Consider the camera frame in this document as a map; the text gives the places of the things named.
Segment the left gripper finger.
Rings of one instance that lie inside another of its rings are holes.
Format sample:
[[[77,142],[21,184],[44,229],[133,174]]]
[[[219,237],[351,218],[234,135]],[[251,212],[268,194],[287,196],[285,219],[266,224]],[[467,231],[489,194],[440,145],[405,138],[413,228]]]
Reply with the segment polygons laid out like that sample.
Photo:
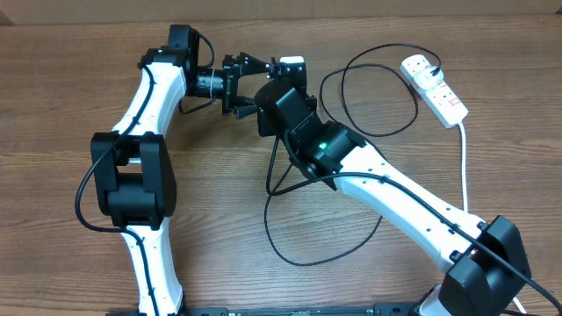
[[[234,99],[234,114],[237,119],[246,118],[257,111],[258,106],[252,97],[238,96]]]
[[[261,61],[249,54],[240,52],[236,57],[239,76],[267,74],[270,75],[274,66],[266,61]]]

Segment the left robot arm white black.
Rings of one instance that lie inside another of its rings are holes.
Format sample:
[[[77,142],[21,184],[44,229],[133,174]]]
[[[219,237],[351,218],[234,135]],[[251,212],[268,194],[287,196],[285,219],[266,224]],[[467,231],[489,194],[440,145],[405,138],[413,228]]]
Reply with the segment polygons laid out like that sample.
[[[204,36],[189,25],[172,25],[168,43],[140,58],[140,85],[123,118],[108,133],[91,139],[92,167],[100,211],[111,218],[110,232],[121,235],[139,289],[135,315],[186,315],[182,285],[169,241],[177,204],[177,182],[165,135],[184,97],[221,100],[225,113],[244,117],[256,108],[236,94],[246,75],[271,74],[274,61],[248,54],[224,58],[221,68],[198,62]]]

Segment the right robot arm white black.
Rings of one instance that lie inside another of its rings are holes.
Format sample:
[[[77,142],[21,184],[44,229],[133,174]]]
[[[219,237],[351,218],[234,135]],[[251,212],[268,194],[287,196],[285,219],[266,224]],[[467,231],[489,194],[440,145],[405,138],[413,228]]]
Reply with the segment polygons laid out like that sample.
[[[371,207],[413,240],[444,273],[413,307],[414,315],[500,315],[530,283],[517,227],[492,222],[444,202],[393,167],[363,135],[322,122],[306,93],[306,64],[284,57],[267,67],[270,81],[256,94],[262,136],[285,145],[304,185],[323,182]]]

